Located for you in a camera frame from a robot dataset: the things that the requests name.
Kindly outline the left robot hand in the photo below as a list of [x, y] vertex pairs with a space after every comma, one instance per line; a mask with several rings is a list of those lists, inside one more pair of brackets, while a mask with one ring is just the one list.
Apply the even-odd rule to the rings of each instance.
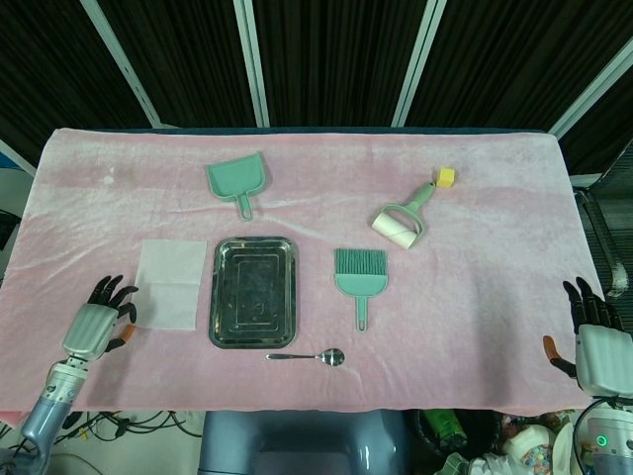
[[136, 331], [136, 286], [119, 287], [123, 276], [106, 276], [77, 311], [62, 347], [69, 359], [94, 361], [126, 345]]

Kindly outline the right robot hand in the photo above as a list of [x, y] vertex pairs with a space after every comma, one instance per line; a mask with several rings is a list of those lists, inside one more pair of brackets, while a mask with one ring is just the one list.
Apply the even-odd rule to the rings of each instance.
[[594, 294], [582, 277], [565, 281], [575, 338], [575, 360], [563, 358], [555, 340], [545, 335], [550, 364], [577, 381], [592, 398], [632, 398], [632, 334], [624, 330], [616, 309]]

